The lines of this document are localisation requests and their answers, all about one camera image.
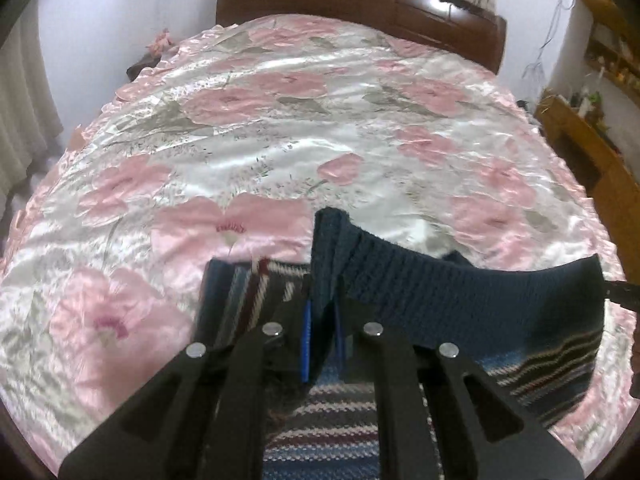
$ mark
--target knit sweater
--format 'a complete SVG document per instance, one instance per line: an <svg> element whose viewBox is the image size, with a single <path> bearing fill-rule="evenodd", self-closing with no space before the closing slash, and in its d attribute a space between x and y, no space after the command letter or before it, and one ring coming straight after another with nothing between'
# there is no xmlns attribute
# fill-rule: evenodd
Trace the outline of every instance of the knit sweater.
<svg viewBox="0 0 640 480"><path fill-rule="evenodd" d="M350 298L374 306L377 321L412 343L458 345L547 426L588 389L604 318L597 256L535 272L476 269L458 253L437 260L395 246L328 208L316 215L310 266L210 263L209 342L226 346L269 320L302 293L309 270L315 320L341 279ZM332 354L304 397L271 394L265 479L378 477L373 386L345 384L337 369Z"/></svg>

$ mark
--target wooden furniture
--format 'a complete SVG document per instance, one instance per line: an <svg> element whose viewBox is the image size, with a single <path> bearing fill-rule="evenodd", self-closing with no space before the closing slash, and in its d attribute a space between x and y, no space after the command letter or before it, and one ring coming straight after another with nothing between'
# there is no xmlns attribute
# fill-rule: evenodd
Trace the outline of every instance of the wooden furniture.
<svg viewBox="0 0 640 480"><path fill-rule="evenodd" d="M369 25L397 38L455 52L494 73L502 62L506 22L463 0L218 0L216 21L229 26L285 13Z"/></svg>
<svg viewBox="0 0 640 480"><path fill-rule="evenodd" d="M544 96L536 118L549 145L593 198L626 278L640 284L640 186L608 142L558 97Z"/></svg>
<svg viewBox="0 0 640 480"><path fill-rule="evenodd" d="M621 41L626 43L627 55L631 56L623 55ZM640 107L640 56L635 54L626 36L619 36L609 27L594 22L584 57L587 65L596 72L604 69L604 77Z"/></svg>
<svg viewBox="0 0 640 480"><path fill-rule="evenodd" d="M596 22L603 23L620 36L633 34L626 19L613 0L582 0Z"/></svg>

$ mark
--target bed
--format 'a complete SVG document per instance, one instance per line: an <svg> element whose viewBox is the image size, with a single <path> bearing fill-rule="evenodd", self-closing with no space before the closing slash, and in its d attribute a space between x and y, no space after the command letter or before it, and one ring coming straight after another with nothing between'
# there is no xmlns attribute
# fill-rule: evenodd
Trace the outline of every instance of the bed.
<svg viewBox="0 0 640 480"><path fill-rule="evenodd" d="M584 189L495 82L501 18L459 0L218 0L217 21L120 88L14 219L1 416L33 478L187 344L210 258L308 261L324 206L478 267L598 253L623 278ZM591 386L551 429L587 473L637 407L634 320L607 302Z"/></svg>

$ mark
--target white wall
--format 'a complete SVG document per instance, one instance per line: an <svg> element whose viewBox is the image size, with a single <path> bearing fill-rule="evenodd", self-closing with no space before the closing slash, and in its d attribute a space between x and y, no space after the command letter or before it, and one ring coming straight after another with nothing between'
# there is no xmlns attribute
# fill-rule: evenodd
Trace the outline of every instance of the white wall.
<svg viewBox="0 0 640 480"><path fill-rule="evenodd" d="M188 38L215 25L216 0L39 0L40 41L51 94L68 134L90 122L125 70L168 27Z"/></svg>
<svg viewBox="0 0 640 480"><path fill-rule="evenodd" d="M554 91L569 97L573 92L582 88L587 69L583 63L587 50L593 15L582 0L578 0L571 10L569 25L564 37L564 44L558 57L549 87Z"/></svg>
<svg viewBox="0 0 640 480"><path fill-rule="evenodd" d="M495 0L496 13L507 20L507 42L498 80L507 86L516 99L535 100L534 95L542 88L522 79L528 64L535 62L538 50L545 42L546 34L558 0ZM546 47L542 63L546 82L553 73L564 35L569 22L570 12L562 12L558 31L554 40Z"/></svg>
<svg viewBox="0 0 640 480"><path fill-rule="evenodd" d="M536 59L556 0L496 0L508 22L500 81L518 99L530 97L521 80ZM168 27L186 38L214 25L216 0L40 0L40 39L49 85L65 131L91 121L116 88L127 82L125 70L145 45ZM543 58L551 74L558 59L569 12Z"/></svg>

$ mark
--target wooden cabinet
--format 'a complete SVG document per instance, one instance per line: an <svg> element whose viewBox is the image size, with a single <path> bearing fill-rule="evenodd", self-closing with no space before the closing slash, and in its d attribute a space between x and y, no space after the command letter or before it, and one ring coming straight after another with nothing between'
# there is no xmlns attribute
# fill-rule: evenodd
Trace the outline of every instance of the wooden cabinet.
<svg viewBox="0 0 640 480"><path fill-rule="evenodd" d="M607 25L620 36L640 47L640 35L627 22L613 0L582 0L589 7L596 22Z"/></svg>
<svg viewBox="0 0 640 480"><path fill-rule="evenodd" d="M549 145L593 198L626 278L640 284L640 187L635 179L607 141L558 97L545 95L536 118Z"/></svg>

